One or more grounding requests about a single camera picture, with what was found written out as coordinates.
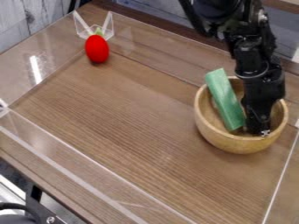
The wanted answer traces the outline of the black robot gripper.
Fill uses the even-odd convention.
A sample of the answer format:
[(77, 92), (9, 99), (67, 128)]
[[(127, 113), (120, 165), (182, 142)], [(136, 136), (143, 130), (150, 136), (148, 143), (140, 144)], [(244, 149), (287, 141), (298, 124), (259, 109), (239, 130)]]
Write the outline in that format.
[(244, 84), (247, 132), (262, 137), (271, 132), (272, 107), (286, 96), (286, 76), (275, 49), (276, 42), (262, 38), (239, 38), (231, 46), (235, 73)]

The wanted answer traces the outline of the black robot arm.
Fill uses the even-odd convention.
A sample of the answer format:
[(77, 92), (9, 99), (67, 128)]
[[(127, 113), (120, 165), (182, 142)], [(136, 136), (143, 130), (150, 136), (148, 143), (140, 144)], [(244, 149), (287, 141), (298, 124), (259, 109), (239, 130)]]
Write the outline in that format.
[(227, 43), (244, 85), (247, 130), (266, 136), (271, 133), (272, 107), (286, 96), (286, 76), (262, 0), (178, 1), (195, 31)]

